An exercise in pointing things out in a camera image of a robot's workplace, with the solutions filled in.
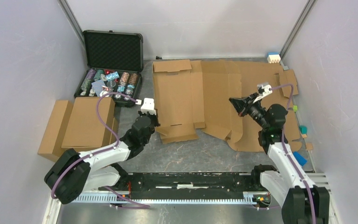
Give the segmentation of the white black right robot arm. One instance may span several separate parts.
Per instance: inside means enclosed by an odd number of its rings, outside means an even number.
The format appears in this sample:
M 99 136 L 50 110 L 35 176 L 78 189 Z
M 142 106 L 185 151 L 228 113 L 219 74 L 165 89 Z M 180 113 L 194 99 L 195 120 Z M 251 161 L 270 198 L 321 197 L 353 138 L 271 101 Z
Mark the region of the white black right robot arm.
M 288 110 L 280 104 L 269 108 L 261 105 L 258 93 L 229 101 L 240 117 L 250 116 L 262 129 L 258 132 L 260 146 L 276 165 L 250 178 L 255 190 L 267 189 L 281 207 L 285 224 L 329 223 L 330 194 L 319 187 L 302 169 L 284 135 Z

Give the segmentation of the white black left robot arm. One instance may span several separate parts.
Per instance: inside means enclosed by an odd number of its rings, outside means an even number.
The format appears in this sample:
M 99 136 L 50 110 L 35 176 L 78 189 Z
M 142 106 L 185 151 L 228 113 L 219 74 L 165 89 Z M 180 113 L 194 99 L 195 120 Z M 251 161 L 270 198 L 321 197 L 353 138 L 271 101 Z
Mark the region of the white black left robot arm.
M 44 177 L 51 198 L 68 204 L 84 191 L 100 187 L 123 190 L 128 184 L 114 164 L 140 154 L 160 124 L 156 109 L 142 109 L 131 128 L 118 141 L 91 151 L 70 148 L 59 157 Z

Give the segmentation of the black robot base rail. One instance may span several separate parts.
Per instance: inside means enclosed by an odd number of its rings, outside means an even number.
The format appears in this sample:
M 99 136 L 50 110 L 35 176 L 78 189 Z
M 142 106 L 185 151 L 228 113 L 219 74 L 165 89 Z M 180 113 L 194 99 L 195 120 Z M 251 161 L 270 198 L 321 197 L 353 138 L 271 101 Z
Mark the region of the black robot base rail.
M 241 199 L 243 193 L 271 199 L 256 176 L 241 172 L 129 173 L 111 186 L 127 191 L 131 199 Z

